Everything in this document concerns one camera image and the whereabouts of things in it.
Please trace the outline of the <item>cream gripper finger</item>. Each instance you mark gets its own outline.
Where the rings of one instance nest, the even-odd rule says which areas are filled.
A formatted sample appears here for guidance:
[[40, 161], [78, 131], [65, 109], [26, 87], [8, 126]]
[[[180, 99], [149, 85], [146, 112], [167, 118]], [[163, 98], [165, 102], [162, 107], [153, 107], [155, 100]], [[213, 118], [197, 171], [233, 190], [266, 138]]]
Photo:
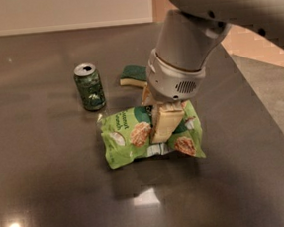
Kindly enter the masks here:
[[180, 124], [185, 111], [180, 101], [174, 103], [155, 104], [152, 108], [151, 142], [165, 143]]
[[153, 106], [156, 103], [157, 103], [157, 101], [154, 99], [151, 91], [148, 89], [148, 86], [146, 85], [143, 88], [142, 105], [143, 106]]

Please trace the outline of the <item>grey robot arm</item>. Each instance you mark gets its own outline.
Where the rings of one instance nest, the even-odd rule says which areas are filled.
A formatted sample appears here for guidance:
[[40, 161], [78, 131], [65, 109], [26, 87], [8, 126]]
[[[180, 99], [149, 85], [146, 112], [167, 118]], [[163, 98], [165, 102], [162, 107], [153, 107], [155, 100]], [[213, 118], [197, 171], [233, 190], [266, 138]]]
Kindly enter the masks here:
[[284, 50], [284, 0], [169, 0], [156, 48], [147, 63], [147, 88], [158, 103], [197, 94], [213, 48], [230, 25], [256, 32]]

